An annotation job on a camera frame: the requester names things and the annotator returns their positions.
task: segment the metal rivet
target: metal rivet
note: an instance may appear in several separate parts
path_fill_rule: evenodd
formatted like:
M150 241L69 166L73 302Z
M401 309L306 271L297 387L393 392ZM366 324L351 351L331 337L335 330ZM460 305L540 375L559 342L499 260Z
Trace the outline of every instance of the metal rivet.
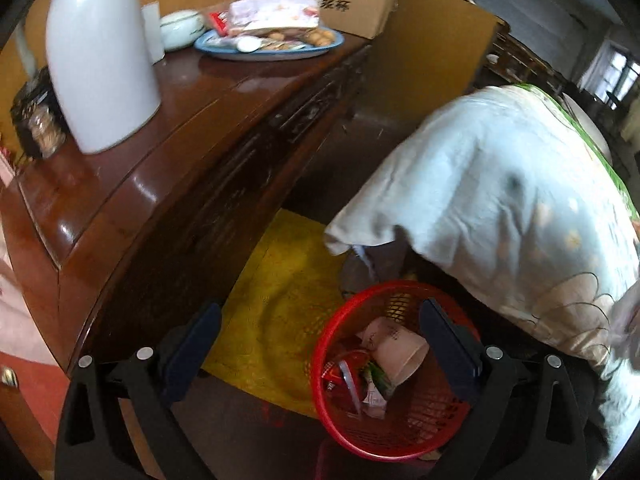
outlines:
M496 361L498 359L502 359L502 356L504 355L502 353L502 350L500 350L497 346L489 346L486 349L486 354L491 358L491 359L495 359Z
M549 363L549 366L553 368L559 368L562 366L562 361L557 355L549 355L546 358L546 362Z
M136 357L141 361L146 361L154 354L154 349L150 346L143 346L136 352Z
M78 359L78 366L81 368L87 368L88 365L90 365L93 362L94 362L94 358L92 358L90 355L83 355L81 358Z

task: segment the white cup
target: white cup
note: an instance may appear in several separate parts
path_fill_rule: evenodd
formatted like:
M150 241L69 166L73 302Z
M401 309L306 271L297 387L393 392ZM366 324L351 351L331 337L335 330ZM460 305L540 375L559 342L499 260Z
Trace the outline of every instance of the white cup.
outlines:
M362 332L362 346L371 352L393 386L411 377L429 351L425 338L387 317L369 323Z

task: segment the wooden furniture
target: wooden furniture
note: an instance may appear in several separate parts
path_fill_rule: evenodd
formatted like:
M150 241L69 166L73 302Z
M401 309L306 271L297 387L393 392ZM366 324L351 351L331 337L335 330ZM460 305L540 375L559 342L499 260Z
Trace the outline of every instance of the wooden furniture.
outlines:
M7 246L64 370L87 353L127 358L224 301L347 110L368 48L346 35L298 61L168 54L156 65L161 108L140 131L98 155L69 139L13 180L0 197Z
M51 442L56 441L60 413L65 402L69 379L56 365L27 361L0 352L0 368L9 367L18 379L21 402L25 402L31 416Z
M18 388L0 383L0 447L7 458L11 442L18 447L43 478L53 478L54 446L42 431ZM9 465L2 462L2 477L9 477Z
M558 95L566 84L564 76L540 59L529 47L516 40L509 31L508 23L503 22L489 52L497 56L497 62L485 60L483 71L487 73L484 75L486 81L485 84L481 82L476 85L477 88L496 84L492 79L497 77L502 84L531 83L549 95Z

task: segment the floor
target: floor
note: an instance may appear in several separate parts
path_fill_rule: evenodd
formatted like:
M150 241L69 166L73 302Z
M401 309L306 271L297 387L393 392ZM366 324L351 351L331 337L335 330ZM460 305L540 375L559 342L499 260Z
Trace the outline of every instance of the floor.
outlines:
M328 223L411 130L356 114L336 124L284 205ZM417 480L428 464L360 459L318 420L287 412L212 376L196 378L174 414L218 480Z

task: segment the yellow rug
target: yellow rug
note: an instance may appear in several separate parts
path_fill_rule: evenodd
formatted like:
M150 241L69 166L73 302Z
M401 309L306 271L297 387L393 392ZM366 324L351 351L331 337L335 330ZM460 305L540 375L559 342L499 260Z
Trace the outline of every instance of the yellow rug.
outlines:
M202 367L245 392L316 416L309 366L316 341L343 303L344 257L322 243L324 226L281 209L222 309L222 330Z

